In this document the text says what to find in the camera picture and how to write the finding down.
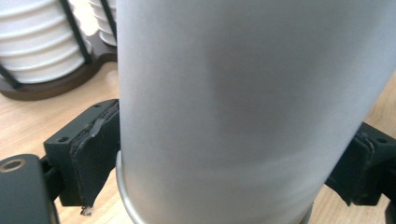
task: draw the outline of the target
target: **light wood tabletop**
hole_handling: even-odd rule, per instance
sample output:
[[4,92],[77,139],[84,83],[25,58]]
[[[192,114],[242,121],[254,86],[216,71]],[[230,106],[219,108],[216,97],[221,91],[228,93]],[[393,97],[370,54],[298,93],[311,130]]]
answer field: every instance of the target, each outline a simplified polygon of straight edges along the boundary
[[[90,105],[119,98],[116,63],[106,63],[99,73],[79,88],[47,100],[20,102],[0,95],[0,160],[30,153],[44,156],[43,142]],[[396,138],[396,75],[390,80],[366,122]],[[56,201],[62,224],[133,223],[129,219],[113,171],[95,202],[90,217],[79,207],[62,207]],[[331,189],[323,187],[315,199],[310,224],[382,224],[388,199],[375,207],[347,207]]]

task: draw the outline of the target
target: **silver container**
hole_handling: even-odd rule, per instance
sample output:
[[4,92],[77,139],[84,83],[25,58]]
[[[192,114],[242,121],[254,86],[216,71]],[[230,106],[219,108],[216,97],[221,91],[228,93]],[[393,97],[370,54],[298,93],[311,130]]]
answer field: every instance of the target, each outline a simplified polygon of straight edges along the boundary
[[117,9],[136,224],[300,223],[396,64],[393,0]]

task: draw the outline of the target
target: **stack of white cups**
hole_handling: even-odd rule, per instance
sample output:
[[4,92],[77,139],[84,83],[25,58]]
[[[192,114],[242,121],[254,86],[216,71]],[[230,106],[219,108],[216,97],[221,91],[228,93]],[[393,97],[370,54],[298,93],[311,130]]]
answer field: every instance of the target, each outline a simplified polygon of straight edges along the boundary
[[58,0],[0,1],[0,64],[19,82],[51,81],[83,63]]
[[[107,0],[108,6],[111,10],[111,15],[113,16],[114,21],[117,20],[117,8],[116,8],[116,0]],[[99,36],[101,39],[111,46],[117,46],[116,38],[113,35],[110,24],[108,22],[105,10],[103,9],[102,3],[100,0],[90,0],[90,4],[93,8],[93,14],[95,18],[98,20],[99,25]]]

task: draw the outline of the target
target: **gray cylinder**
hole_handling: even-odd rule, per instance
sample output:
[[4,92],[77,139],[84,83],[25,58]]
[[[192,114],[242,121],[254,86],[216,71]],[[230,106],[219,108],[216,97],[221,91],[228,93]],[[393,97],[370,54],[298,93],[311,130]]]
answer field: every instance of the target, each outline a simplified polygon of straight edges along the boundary
[[393,0],[118,1],[136,224],[297,224],[396,62]]

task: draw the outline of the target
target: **round rack base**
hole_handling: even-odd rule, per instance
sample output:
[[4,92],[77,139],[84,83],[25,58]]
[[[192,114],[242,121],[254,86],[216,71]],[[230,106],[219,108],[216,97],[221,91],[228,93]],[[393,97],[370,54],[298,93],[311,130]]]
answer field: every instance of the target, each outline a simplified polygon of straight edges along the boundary
[[88,36],[87,40],[92,44],[92,61],[90,63],[84,63],[67,76],[43,83],[22,83],[16,89],[5,79],[0,78],[0,93],[10,99],[20,101],[48,99],[75,89],[93,77],[103,64],[117,61],[117,48],[105,44],[100,38],[99,32]]

